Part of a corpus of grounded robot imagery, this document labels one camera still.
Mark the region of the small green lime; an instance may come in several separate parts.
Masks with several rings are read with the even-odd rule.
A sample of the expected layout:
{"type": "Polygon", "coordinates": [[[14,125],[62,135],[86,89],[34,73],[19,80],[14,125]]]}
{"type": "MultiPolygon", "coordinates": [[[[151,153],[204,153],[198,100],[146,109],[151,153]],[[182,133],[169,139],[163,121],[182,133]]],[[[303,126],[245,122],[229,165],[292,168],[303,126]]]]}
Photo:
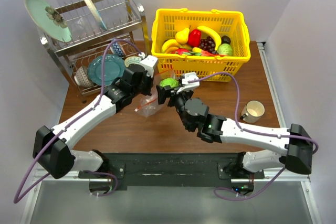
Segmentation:
{"type": "Polygon", "coordinates": [[[166,78],[160,82],[159,86],[160,87],[169,86],[170,88],[176,88],[179,86],[179,82],[174,78],[166,78]]]}

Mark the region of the clear orange zip bag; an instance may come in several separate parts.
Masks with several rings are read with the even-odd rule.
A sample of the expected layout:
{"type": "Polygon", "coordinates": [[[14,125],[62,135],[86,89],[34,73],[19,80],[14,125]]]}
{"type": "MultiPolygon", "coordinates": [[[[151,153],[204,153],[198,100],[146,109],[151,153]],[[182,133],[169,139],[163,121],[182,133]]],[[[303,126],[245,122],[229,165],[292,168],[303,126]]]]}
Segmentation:
{"type": "Polygon", "coordinates": [[[144,117],[148,117],[148,116],[154,115],[156,112],[158,112],[162,108],[163,105],[158,104],[156,86],[159,85],[160,82],[166,78],[174,78],[177,80],[173,69],[164,70],[160,73],[157,73],[154,76],[153,87],[151,89],[151,95],[147,95],[140,100],[140,104],[135,109],[135,112],[137,114],[142,115],[144,117]]]}

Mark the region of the watermelon slice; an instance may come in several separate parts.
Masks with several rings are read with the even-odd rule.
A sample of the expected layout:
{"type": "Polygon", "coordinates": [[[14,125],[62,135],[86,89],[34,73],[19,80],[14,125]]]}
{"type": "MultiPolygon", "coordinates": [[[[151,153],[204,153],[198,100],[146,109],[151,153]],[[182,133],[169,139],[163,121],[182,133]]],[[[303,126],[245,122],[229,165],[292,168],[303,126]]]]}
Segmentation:
{"type": "Polygon", "coordinates": [[[201,51],[202,56],[207,56],[207,57],[227,57],[227,55],[220,55],[220,54],[212,54],[208,51],[201,51]]]}

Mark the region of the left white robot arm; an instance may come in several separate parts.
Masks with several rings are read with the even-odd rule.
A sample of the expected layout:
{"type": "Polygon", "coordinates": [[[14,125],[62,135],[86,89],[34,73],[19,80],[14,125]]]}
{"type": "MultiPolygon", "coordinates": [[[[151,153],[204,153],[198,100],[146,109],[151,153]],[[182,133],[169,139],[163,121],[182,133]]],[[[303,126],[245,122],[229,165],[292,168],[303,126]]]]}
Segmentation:
{"type": "Polygon", "coordinates": [[[105,177],[109,165],[99,151],[75,151],[73,147],[99,123],[131,104],[138,94],[149,95],[154,72],[154,67],[131,64],[121,78],[73,117],[52,129],[41,127],[36,133],[34,159],[55,179],[70,171],[85,170],[97,178],[105,177]]]}

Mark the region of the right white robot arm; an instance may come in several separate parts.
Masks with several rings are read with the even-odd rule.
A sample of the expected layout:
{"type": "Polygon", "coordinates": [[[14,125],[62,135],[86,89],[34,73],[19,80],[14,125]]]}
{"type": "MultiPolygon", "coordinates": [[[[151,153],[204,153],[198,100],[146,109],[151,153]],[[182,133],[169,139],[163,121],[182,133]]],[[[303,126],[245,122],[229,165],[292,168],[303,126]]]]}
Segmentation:
{"type": "Polygon", "coordinates": [[[193,98],[193,91],[183,87],[157,86],[158,103],[169,100],[189,132],[196,132],[204,142],[238,143],[260,148],[259,152],[241,154],[229,169],[239,178],[263,169],[284,167],[290,172],[310,175],[312,171],[313,143],[303,126],[269,128],[249,124],[236,124],[232,119],[209,112],[200,99],[193,98]]]}

